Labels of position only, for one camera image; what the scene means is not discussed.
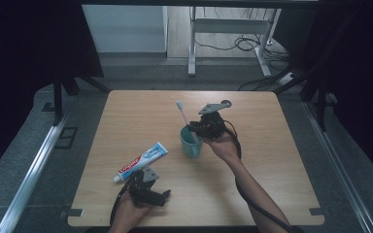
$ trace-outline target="wooden table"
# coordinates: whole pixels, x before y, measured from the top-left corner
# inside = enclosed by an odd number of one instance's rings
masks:
[[[254,225],[246,202],[236,190],[229,168],[204,145],[198,159],[183,155],[180,130],[185,125],[175,102],[184,103],[189,120],[199,120],[207,103],[229,100],[220,115],[235,126],[244,164],[293,225],[323,224],[312,216],[320,207],[272,92],[133,91],[110,93],[93,140],[72,209],[72,226],[108,226],[111,209],[123,183],[117,171],[160,142],[169,150],[151,167],[160,178],[154,191],[171,189],[164,207],[156,207],[140,226]]]

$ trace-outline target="person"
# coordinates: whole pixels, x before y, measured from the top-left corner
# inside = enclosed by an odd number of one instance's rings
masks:
[[[234,174],[237,183],[241,186],[245,195],[247,195],[252,202],[256,203],[262,209],[289,226],[289,222],[284,213],[263,187],[254,179],[238,157],[238,151],[232,138],[228,134],[223,134],[216,140],[204,139],[204,143],[209,145],[214,154],[228,165]],[[125,192],[119,202],[119,207],[109,232],[128,232],[135,227],[143,216],[147,215],[152,208],[152,205],[143,205],[140,207],[134,206],[130,194]],[[259,232],[287,232],[286,229],[253,208],[251,205],[249,205],[249,208]]]

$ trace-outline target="hand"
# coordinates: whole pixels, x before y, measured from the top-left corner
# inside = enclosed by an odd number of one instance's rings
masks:
[[[235,144],[227,133],[223,133],[222,136],[216,140],[203,139],[204,143],[211,147],[214,154],[216,154],[220,159],[229,164],[232,161],[239,160],[238,151]]]
[[[139,203],[134,205],[132,197],[125,191],[120,198],[117,213],[111,226],[110,233],[126,233],[135,227],[141,219],[150,212],[153,205]]]

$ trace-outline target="cup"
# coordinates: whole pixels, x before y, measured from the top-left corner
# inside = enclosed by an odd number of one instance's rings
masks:
[[[198,137],[199,142],[196,143],[186,126],[181,130],[180,138],[183,144],[184,155],[190,158],[198,158],[199,152],[201,152],[202,148],[202,138]]]

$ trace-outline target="toothpaste tube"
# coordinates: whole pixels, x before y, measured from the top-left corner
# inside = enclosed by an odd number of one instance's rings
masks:
[[[160,142],[156,143],[143,154],[139,155],[135,160],[120,169],[118,174],[114,177],[114,182],[126,181],[131,176],[132,172],[141,170],[145,165],[153,163],[167,153],[168,150]]]

